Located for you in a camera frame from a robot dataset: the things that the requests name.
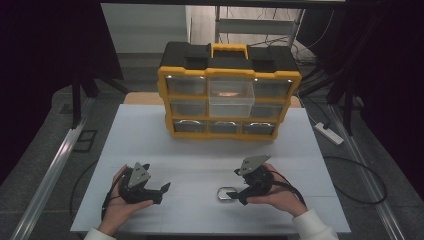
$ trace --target white power strip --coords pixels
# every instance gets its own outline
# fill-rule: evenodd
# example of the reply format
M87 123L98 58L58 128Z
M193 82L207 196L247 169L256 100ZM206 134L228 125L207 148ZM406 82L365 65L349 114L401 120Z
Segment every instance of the white power strip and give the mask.
M343 142L343 138L331 131L331 129L324 129L324 124L322 123L317 123L314 128L336 145L340 145Z

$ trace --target white table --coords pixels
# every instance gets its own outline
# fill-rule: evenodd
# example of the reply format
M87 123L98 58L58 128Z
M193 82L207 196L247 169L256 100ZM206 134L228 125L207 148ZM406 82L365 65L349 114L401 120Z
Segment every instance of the white table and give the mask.
M142 234L287 235L291 215L268 205L220 202L220 187L247 187L233 171L248 156L271 154L273 164L324 223L350 232L305 109L290 108L273 142L172 138L163 106L121 105L72 225L86 232L100 223L112 176L124 164L150 163L148 189L172 182L160 205L136 213L121 231Z

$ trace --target sleeve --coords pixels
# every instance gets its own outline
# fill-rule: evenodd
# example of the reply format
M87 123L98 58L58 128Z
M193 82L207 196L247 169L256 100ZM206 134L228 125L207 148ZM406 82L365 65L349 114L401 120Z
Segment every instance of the sleeve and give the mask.
M339 239L334 229L325 225L314 209L293 218L292 221L301 240Z
M90 229L90 231L88 231L84 240L116 240L116 239L98 231L97 229L92 228Z

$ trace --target toolbox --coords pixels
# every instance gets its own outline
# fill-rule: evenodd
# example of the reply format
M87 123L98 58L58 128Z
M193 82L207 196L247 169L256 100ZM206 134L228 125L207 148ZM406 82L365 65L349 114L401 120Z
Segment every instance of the toolbox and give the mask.
M186 42L167 44L158 77L167 129L194 139L275 139L301 81L287 46Z

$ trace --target white wall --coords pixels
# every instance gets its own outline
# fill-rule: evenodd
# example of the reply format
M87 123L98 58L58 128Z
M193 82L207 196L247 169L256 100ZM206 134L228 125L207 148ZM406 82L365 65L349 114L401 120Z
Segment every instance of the white wall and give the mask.
M161 53L169 41L189 41L185 6L102 3L117 53Z

